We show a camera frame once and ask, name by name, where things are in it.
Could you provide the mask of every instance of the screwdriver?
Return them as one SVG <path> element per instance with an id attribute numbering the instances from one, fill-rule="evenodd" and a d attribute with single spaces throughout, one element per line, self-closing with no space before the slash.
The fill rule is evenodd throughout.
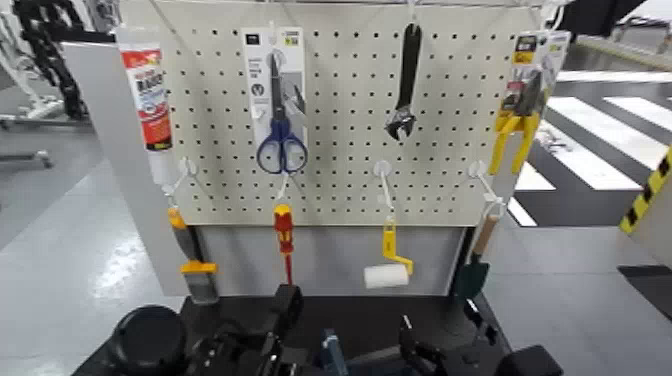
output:
<path id="1" fill-rule="evenodd" d="M 287 273 L 287 283 L 293 285 L 292 281 L 292 252 L 294 244 L 292 243 L 292 208 L 287 204 L 279 204 L 273 210 L 275 216 L 274 228 L 278 233 L 278 242 L 280 243 L 280 253 L 285 257 L 285 272 Z"/>

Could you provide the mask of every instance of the scissors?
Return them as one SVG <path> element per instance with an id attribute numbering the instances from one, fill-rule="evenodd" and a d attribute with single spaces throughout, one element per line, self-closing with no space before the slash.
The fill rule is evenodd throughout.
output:
<path id="1" fill-rule="evenodd" d="M 257 149 L 257 162 L 269 174 L 293 173 L 308 162 L 308 149 L 292 132 L 292 125 L 285 113 L 284 96 L 278 66 L 271 54 L 271 134 Z"/>

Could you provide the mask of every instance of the gray panel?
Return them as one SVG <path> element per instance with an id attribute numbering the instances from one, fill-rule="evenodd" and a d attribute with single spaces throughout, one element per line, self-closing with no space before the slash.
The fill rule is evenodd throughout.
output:
<path id="1" fill-rule="evenodd" d="M 167 202 L 152 182 L 119 50 L 114 45 L 64 43 L 105 155 L 167 295 L 186 295 L 179 274 L 185 261 L 166 216 Z"/>
<path id="2" fill-rule="evenodd" d="M 383 264 L 382 229 L 301 227 L 294 230 L 294 281 L 307 295 L 445 295 L 452 280 L 459 228 L 398 228 L 397 253 L 414 261 L 403 288 L 366 290 L 363 268 Z M 221 295 L 272 295 L 285 281 L 275 232 L 260 227 L 203 226 L 201 235 Z"/>

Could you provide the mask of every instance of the floor marking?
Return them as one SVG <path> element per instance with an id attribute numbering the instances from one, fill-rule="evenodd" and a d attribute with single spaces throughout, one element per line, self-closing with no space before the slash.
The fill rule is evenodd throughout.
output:
<path id="1" fill-rule="evenodd" d="M 542 120 L 536 138 L 553 157 L 595 190 L 639 190 L 642 188 L 627 175 L 546 120 Z"/>
<path id="2" fill-rule="evenodd" d="M 518 200 L 511 197 L 509 200 L 509 213 L 518 221 L 522 227 L 536 227 L 537 222 L 527 213 L 527 211 L 520 205 Z"/>
<path id="3" fill-rule="evenodd" d="M 554 191 L 555 187 L 546 178 L 525 162 L 516 182 L 516 191 Z"/>
<path id="4" fill-rule="evenodd" d="M 651 170 L 667 146 L 574 97 L 551 97 L 548 106 Z"/>
<path id="5" fill-rule="evenodd" d="M 661 128 L 672 131 L 672 111 L 663 106 L 639 97 L 606 97 L 604 100 Z"/>
<path id="6" fill-rule="evenodd" d="M 670 72 L 562 71 L 558 82 L 672 82 Z"/>

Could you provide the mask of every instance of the yellow black hazard stripe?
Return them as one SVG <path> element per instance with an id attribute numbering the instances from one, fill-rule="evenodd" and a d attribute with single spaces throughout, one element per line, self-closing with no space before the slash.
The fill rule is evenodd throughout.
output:
<path id="1" fill-rule="evenodd" d="M 644 213 L 649 209 L 656 194 L 665 185 L 667 178 L 672 175 L 670 169 L 672 168 L 672 148 L 669 149 L 663 161 L 660 162 L 658 168 L 651 174 L 649 180 L 644 186 L 644 191 L 637 195 L 632 207 L 625 214 L 621 220 L 621 230 L 630 234 L 635 230 L 637 223 L 642 219 Z"/>

